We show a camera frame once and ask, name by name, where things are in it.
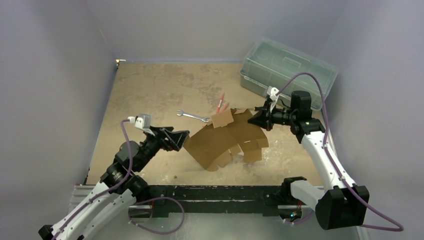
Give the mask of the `silver open-end wrench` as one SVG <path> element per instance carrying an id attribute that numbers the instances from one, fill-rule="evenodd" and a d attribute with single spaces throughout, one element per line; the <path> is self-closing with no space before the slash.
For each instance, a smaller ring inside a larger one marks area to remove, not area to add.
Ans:
<path id="1" fill-rule="evenodd" d="M 179 117 L 184 116 L 184 117 L 189 117 L 189 118 L 197 119 L 197 120 L 200 120 L 200 121 L 202 121 L 204 123 L 209 123 L 210 122 L 210 118 L 208 116 L 199 116 L 199 115 L 187 113 L 187 112 L 185 112 L 185 111 L 183 111 L 181 109 L 177 110 L 176 115 L 179 116 Z"/>

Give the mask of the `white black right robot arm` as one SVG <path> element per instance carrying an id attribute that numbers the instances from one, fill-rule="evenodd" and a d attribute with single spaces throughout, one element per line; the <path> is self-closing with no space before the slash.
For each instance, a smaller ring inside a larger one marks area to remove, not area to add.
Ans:
<path id="1" fill-rule="evenodd" d="M 289 126 L 311 157 L 323 189 L 311 185 L 305 177 L 288 177 L 275 197 L 288 204 L 296 200 L 306 204 L 315 212 L 317 222 L 324 230 L 361 226 L 369 191 L 365 186 L 357 185 L 334 155 L 327 140 L 328 132 L 322 122 L 313 117 L 310 93 L 293 91 L 290 107 L 285 108 L 277 108 L 278 99 L 278 89 L 270 87 L 263 106 L 255 108 L 256 114 L 248 123 L 267 131 L 275 124 Z"/>

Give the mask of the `brown cardboard box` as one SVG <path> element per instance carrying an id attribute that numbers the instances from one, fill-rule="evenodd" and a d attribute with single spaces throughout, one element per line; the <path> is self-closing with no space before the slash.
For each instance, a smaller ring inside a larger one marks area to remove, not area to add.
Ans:
<path id="1" fill-rule="evenodd" d="M 210 123 L 185 141 L 184 149 L 209 172 L 225 167 L 238 154 L 243 154 L 248 164 L 261 161 L 269 141 L 260 127 L 248 123 L 252 116 L 246 108 L 216 113 Z"/>

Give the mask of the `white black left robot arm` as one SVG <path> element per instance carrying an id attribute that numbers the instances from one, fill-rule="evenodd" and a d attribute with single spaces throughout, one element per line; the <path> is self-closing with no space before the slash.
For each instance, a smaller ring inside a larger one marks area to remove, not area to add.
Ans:
<path id="1" fill-rule="evenodd" d="M 132 205 L 172 201 L 180 210 L 183 206 L 166 195 L 153 195 L 152 187 L 137 175 L 160 151 L 179 151 L 190 132 L 174 131 L 173 127 L 142 127 L 144 141 L 131 141 L 124 126 L 125 142 L 115 154 L 112 164 L 100 177 L 89 194 L 70 213 L 53 225 L 38 230 L 43 240 L 89 240 L 117 214 Z"/>

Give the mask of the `red pen with white label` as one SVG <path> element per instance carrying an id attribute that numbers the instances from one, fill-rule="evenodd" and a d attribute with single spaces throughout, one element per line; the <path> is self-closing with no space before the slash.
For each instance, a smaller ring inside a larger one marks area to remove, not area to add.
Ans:
<path id="1" fill-rule="evenodd" d="M 219 99 L 219 102 L 218 102 L 218 106 L 217 106 L 216 111 L 215 111 L 216 114 L 218 114 L 221 111 L 221 108 L 222 108 L 222 105 L 223 105 L 223 102 L 224 102 L 224 98 L 225 98 L 225 93 L 222 93 L 222 95 Z"/>

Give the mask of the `salmon pen middle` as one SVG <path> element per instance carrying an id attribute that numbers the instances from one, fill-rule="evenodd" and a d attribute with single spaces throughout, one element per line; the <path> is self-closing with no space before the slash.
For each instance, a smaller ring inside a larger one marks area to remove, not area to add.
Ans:
<path id="1" fill-rule="evenodd" d="M 225 111 L 229 107 L 230 103 L 226 102 L 223 108 L 221 109 L 221 112 Z"/>

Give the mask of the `yellow black screwdriver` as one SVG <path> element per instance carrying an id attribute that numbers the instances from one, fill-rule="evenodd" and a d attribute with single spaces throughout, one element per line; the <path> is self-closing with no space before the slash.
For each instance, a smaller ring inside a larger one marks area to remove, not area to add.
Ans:
<path id="1" fill-rule="evenodd" d="M 235 110 L 249 110 L 249 111 L 259 111 L 261 109 L 261 106 L 254 106 L 254 107 L 235 107 Z"/>

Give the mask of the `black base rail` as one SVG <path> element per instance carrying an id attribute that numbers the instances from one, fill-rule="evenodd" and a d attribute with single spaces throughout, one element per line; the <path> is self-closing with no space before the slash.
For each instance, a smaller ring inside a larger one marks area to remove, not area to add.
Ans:
<path id="1" fill-rule="evenodd" d="M 259 214 L 302 217 L 310 209 L 280 185 L 151 185 L 153 202 L 129 207 L 135 217 L 167 218 L 171 213 Z"/>

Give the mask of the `clear plastic storage box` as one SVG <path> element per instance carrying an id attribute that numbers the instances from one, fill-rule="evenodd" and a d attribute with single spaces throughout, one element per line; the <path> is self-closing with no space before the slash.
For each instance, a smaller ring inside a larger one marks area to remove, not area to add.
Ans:
<path id="1" fill-rule="evenodd" d="M 263 97 L 269 87 L 275 87 L 282 91 L 279 98 L 287 105 L 293 91 L 306 91 L 311 95 L 311 109 L 320 111 L 338 73 L 339 69 L 330 63 L 263 38 L 243 60 L 240 85 Z"/>

